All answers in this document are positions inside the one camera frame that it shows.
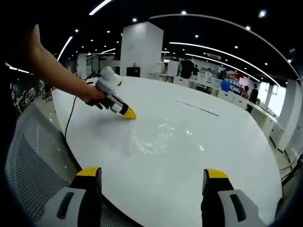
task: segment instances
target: curved light strip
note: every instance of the curved light strip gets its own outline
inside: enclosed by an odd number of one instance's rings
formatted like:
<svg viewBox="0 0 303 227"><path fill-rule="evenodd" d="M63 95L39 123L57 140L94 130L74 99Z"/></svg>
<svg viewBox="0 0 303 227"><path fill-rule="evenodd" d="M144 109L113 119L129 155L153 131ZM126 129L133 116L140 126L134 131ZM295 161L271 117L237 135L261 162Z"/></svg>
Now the curved light strip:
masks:
<svg viewBox="0 0 303 227"><path fill-rule="evenodd" d="M107 53L107 52L114 51L114 50L115 50L115 48L107 50L107 51L103 51L102 53Z"/></svg>
<svg viewBox="0 0 303 227"><path fill-rule="evenodd" d="M21 69L17 69L15 67L12 67L10 64L8 63L5 63L6 66L9 67L10 70L15 70L15 71L20 71L20 72L25 72L25 73L29 73L28 71L25 71L25 70L21 70Z"/></svg>
<svg viewBox="0 0 303 227"><path fill-rule="evenodd" d="M210 47L207 47L207 46L196 45L196 44L185 44L185 43L175 43L175 42L170 42L170 44L179 44L179 45L187 45L187 46L202 47L202 48L206 48L206 49L209 49L209 50L212 50L212 51L217 51L217 52L220 52L220 53L227 54L227 55L229 55L229 56L231 56L231 57L234 57L234 58L236 58L236 59L239 59L240 61L243 61L243 62L245 62L246 64L248 64L248 65L254 67L254 68L257 69L257 70L259 70L260 72L262 72L264 75L266 75L266 76L267 76L268 78L270 78L273 82L275 82L275 84L277 84L277 85L280 87L279 83L276 82L270 75L268 75L267 73L265 73L263 70L259 69L257 66L255 66L255 65L253 65L253 64L251 64L251 63L249 63L248 61L246 61L246 60L244 60L244 59L242 59L242 58L239 58L239 57L237 57L237 56L235 56L235 55L232 55L232 54L230 54L230 53L227 53L227 52L224 52L224 51L220 51L220 50L217 50L217 49L214 49L214 48L210 48Z"/></svg>
<svg viewBox="0 0 303 227"><path fill-rule="evenodd" d="M246 75L248 75L248 76L254 78L257 82L261 82L260 80L258 80L257 78L253 77L252 75L250 75L250 74L248 74L248 73L246 73L246 72L244 72L244 71L242 71L242 70L240 70L240 69L238 69L238 68L236 68L236 67L233 67L233 66L231 66L231 65L229 65L229 64L226 64L226 63L224 63L224 62L220 62L220 61L217 61L217 60L214 60L214 59L211 59L211 58L206 58L206 57L202 57L202 56L194 55L194 54L189 54L189 53L186 53L185 55L192 56L192 57L197 57L197 58L204 58L204 59L207 59L207 60L211 60L211 61L220 63L220 64L222 64L222 65L226 65L226 66L228 66L228 67L230 67L230 68L233 68L233 69L235 69L235 70L239 70L240 72L242 72L242 73L244 73L244 74L246 74Z"/></svg>
<svg viewBox="0 0 303 227"><path fill-rule="evenodd" d="M69 37L68 40L66 41L66 44L65 44L64 47L62 48L62 50L61 50L61 52L60 52L60 54L59 54L59 57L58 57L57 61L61 58L61 55L63 54L63 51L65 50L65 48L67 47L67 45L70 43L71 39L72 39L72 36Z"/></svg>
<svg viewBox="0 0 303 227"><path fill-rule="evenodd" d="M86 56L101 55L101 54L113 54L113 55L115 55L115 53L88 53L88 54L86 54Z"/></svg>
<svg viewBox="0 0 303 227"><path fill-rule="evenodd" d="M252 30L247 30L246 27L243 27L241 25L238 25L236 23L233 23L229 20L225 20L219 17L212 17L212 16L208 16L208 15L204 15L204 14L191 14L191 13L187 13L185 15L181 14L181 13L175 13L175 14L164 14L164 15L158 15L158 16L153 16L150 17L149 19L154 19L154 18L160 18L160 17L173 17L173 16L182 16L182 17L186 17L186 16L192 16L192 17L204 17L204 18L209 18L209 19L214 19L214 20L220 20L222 22L226 22L228 24L231 25L235 25L247 32L250 32L251 34L255 35L256 37L258 37L259 39L261 39L263 42L267 43L271 48L273 48L286 62L287 64L292 68L292 70L295 72L295 74L297 75L298 78L300 78L299 74L297 73L297 71L294 69L294 67L288 62L288 60L286 59L286 57L284 57L284 55L277 49L275 48L269 41L267 41L266 39L264 39L263 37L261 37L260 35L258 35L257 33L254 33Z"/></svg>
<svg viewBox="0 0 303 227"><path fill-rule="evenodd" d="M89 15L92 16L95 13L97 13L100 9L102 9L104 6L106 6L108 3L110 3L112 0L105 0L102 3L100 3L96 8L94 8Z"/></svg>

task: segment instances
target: human arm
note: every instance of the human arm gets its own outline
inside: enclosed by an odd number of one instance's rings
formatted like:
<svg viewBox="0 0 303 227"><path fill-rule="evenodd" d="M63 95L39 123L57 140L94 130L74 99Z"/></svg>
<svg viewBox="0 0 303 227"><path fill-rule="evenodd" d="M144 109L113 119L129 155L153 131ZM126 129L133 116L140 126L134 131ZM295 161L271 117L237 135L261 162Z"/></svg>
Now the human arm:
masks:
<svg viewBox="0 0 303 227"><path fill-rule="evenodd" d="M42 46L38 25L24 39L17 54L20 56L19 64L60 90L78 96L85 102L105 98L103 92L69 72Z"/></svg>

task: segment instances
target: white pillar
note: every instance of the white pillar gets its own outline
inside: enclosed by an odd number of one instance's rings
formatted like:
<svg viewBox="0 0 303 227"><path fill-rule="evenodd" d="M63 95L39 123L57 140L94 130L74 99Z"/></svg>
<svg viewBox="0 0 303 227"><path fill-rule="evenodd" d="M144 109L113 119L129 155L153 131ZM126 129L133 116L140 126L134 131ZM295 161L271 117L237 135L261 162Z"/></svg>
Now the white pillar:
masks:
<svg viewBox="0 0 303 227"><path fill-rule="evenodd" d="M86 53L80 53L77 59L77 76L86 79Z"/></svg>
<svg viewBox="0 0 303 227"><path fill-rule="evenodd" d="M296 156L298 155L298 153L301 151L302 148L303 148L303 103L301 106L301 113L299 116L298 123L295 127L293 136L290 139L290 142L288 143L288 146L286 148L286 151L288 153L291 162L296 158Z"/></svg>
<svg viewBox="0 0 303 227"><path fill-rule="evenodd" d="M266 97L266 100L265 100L265 103L264 103L265 108L267 108L268 105L269 105L271 94L273 93L273 88L274 88L273 85L269 85L267 97Z"/></svg>
<svg viewBox="0 0 303 227"><path fill-rule="evenodd" d="M273 142L281 151L284 151L296 129L301 106L302 89L295 80L288 80L283 108L278 118L278 122L284 130L282 131L279 126L275 126L271 133Z"/></svg>
<svg viewBox="0 0 303 227"><path fill-rule="evenodd" d="M135 63L140 67L140 77L149 77L157 63L161 61L163 30L144 22L123 29L120 74L126 76L126 68Z"/></svg>

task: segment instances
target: black shirt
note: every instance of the black shirt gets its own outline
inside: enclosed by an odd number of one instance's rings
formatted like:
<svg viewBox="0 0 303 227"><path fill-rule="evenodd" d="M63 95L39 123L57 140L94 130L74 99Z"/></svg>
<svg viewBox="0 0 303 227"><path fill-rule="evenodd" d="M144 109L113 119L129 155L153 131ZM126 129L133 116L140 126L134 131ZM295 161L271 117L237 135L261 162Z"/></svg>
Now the black shirt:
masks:
<svg viewBox="0 0 303 227"><path fill-rule="evenodd" d="M258 92L258 90L255 89L255 88L251 91L251 94L250 94L250 101L251 101L252 103L256 103L257 98L258 98L258 94L259 94L259 92Z"/></svg>
<svg viewBox="0 0 303 227"><path fill-rule="evenodd" d="M181 64L182 64L181 77L187 79L190 78L195 65L190 60L181 61Z"/></svg>
<svg viewBox="0 0 303 227"><path fill-rule="evenodd" d="M198 75L198 72L199 72L199 69L198 69L197 67L194 67L193 75L194 75L194 76L197 76L197 75Z"/></svg>

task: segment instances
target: hand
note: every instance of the hand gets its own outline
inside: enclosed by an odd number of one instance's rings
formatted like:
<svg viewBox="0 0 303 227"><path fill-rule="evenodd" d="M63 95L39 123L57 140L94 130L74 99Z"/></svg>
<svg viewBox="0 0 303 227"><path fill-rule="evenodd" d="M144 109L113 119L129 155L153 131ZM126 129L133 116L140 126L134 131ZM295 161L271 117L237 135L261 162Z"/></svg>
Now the hand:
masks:
<svg viewBox="0 0 303 227"><path fill-rule="evenodd" d="M79 96L80 99L82 99L82 101L84 101L85 103L90 101L91 99L105 99L106 95L104 92L98 90L95 86L92 85L88 85L86 84L85 87L85 96ZM95 106L97 106L99 109L103 109L101 103L103 103L102 101L98 102L97 104L95 104Z"/></svg>

